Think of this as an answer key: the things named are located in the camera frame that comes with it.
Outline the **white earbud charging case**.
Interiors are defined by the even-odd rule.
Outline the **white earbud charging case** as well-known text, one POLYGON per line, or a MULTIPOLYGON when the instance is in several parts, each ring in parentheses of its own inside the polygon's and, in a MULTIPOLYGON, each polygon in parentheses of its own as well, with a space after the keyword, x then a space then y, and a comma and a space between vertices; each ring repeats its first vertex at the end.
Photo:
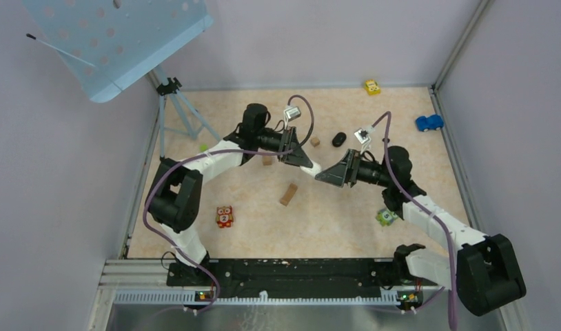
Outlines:
POLYGON ((311 177, 315 177, 317 174, 323 171, 323 168, 320 164, 313 162, 312 167, 300 166, 299 167, 304 173, 308 174, 311 177))

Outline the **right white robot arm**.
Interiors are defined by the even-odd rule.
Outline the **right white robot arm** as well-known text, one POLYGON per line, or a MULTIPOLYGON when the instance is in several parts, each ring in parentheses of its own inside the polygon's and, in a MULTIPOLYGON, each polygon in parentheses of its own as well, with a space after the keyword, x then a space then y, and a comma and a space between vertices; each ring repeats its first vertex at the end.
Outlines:
POLYGON ((411 178, 412 168, 409 153, 401 146, 388 147, 382 162, 365 160, 359 151, 348 150, 315 179, 338 187, 359 181, 382 187, 390 211, 446 248, 446 259, 424 248, 405 254, 392 265, 397 282, 428 279, 452 291, 478 317, 525 297, 527 287, 512 242, 502 234, 474 229, 438 206, 411 178))

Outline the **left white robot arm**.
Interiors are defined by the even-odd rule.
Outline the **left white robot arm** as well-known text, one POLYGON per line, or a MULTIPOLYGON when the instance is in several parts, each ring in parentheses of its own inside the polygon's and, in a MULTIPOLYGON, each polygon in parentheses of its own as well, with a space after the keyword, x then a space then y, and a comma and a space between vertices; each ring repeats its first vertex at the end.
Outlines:
POLYGON ((277 132, 268 127, 269 119, 266 106, 250 103, 236 129, 214 147, 185 161, 163 159, 160 163, 145 207, 161 225, 161 235, 175 247, 176 259, 185 264, 183 276, 193 285, 205 283, 210 273, 204 262, 207 250, 194 226, 203 184, 258 154, 276 157, 312 177, 321 171, 306 155, 295 128, 277 132))

